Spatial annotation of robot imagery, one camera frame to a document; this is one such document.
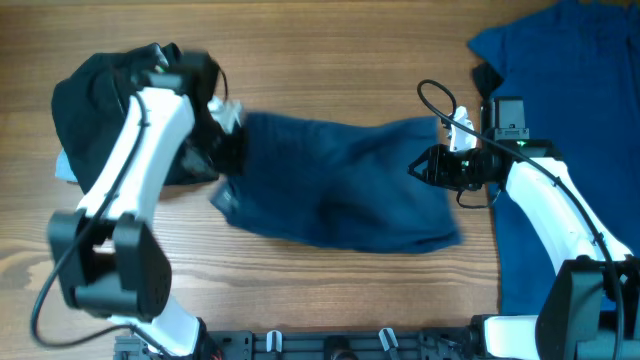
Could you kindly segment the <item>navy blue shorts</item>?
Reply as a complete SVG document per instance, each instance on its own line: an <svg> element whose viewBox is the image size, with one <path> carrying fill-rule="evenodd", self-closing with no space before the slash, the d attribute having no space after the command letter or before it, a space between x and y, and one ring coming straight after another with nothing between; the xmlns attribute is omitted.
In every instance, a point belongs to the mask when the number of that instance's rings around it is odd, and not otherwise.
<svg viewBox="0 0 640 360"><path fill-rule="evenodd" d="M244 172L212 205L235 227L307 245L426 253L462 237L446 190L408 165L438 141L431 117L377 127L249 114Z"/></svg>

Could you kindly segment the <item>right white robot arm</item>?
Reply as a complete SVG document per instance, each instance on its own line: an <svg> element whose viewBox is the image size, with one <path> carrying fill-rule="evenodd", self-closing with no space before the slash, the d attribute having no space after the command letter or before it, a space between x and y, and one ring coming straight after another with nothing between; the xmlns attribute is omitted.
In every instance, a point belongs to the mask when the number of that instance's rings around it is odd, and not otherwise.
<svg viewBox="0 0 640 360"><path fill-rule="evenodd" d="M425 150L408 167L418 180L457 193L498 185L541 240L556 273L536 315L479 316L472 355L511 359L636 359L639 356L639 260L597 218L549 140L533 140L524 104L486 104L487 129L466 111L441 114L450 144Z"/></svg>

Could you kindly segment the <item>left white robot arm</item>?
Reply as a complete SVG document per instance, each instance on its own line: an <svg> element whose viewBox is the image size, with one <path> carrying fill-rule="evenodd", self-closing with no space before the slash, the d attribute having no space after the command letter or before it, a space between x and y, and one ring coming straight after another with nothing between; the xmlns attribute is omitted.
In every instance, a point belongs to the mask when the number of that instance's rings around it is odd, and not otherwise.
<svg viewBox="0 0 640 360"><path fill-rule="evenodd" d="M117 141L91 189L72 213L48 224L54 268L34 304L30 330L43 347L38 319L52 284L66 305L111 321L150 346L156 359L221 359L204 321L171 295L172 269L154 238L156 204L183 145L215 176L243 171L247 135L242 107L209 105L225 76L205 51L143 70L125 85L130 106Z"/></svg>

